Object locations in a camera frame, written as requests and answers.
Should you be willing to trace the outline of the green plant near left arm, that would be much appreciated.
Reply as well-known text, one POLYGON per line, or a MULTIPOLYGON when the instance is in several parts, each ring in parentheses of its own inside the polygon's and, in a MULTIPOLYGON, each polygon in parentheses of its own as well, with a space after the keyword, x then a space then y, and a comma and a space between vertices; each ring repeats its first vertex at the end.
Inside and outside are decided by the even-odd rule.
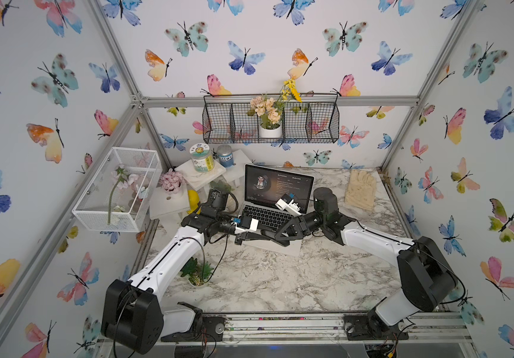
POLYGON ((190 258, 180 271, 180 277, 185 277, 187 281, 196 287, 204 286, 209 282, 214 272, 214 268, 205 261, 201 263, 197 258, 190 258))

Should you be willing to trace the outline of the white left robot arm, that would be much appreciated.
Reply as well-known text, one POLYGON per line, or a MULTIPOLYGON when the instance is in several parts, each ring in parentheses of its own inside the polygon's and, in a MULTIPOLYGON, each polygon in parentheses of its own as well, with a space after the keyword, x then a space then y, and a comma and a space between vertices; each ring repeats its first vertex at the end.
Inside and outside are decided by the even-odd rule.
POLYGON ((204 252, 218 232, 231 234, 234 225, 226 210, 230 193, 209 192, 205 203, 182 221, 175 236, 157 256, 128 280, 114 280, 106 290, 101 333, 135 354, 148 353, 162 338, 179 335, 198 339, 203 311, 179 302, 163 306, 171 282, 197 252, 204 252))

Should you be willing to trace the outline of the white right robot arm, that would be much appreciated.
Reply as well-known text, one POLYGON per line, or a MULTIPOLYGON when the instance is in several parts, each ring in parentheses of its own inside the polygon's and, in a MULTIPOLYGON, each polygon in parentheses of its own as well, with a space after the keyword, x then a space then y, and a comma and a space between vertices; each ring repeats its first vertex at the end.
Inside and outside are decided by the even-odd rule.
POLYGON ((429 313, 458 286, 457 275, 430 238, 412 240, 369 228, 340 212, 336 195, 326 187, 314 191, 314 208, 291 219, 274 240, 288 243, 321 231, 334 243, 360 249, 396 267, 401 287, 370 310, 373 326, 384 330, 415 313, 429 313))

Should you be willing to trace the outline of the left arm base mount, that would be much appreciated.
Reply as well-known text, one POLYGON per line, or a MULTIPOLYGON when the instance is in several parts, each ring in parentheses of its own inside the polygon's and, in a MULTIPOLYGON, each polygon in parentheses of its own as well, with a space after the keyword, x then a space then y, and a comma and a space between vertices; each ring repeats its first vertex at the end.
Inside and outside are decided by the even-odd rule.
POLYGON ((204 339, 221 342, 225 331, 223 316, 207 315, 198 307, 179 302, 162 308, 161 342, 201 342, 204 339))

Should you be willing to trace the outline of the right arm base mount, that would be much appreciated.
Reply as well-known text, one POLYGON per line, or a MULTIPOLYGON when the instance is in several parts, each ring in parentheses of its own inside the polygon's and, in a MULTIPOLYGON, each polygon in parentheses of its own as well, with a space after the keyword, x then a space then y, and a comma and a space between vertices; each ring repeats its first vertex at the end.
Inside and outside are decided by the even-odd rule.
POLYGON ((343 330, 349 341, 408 340, 409 336, 399 325, 388 326, 373 308, 367 313, 355 313, 343 317, 343 330))

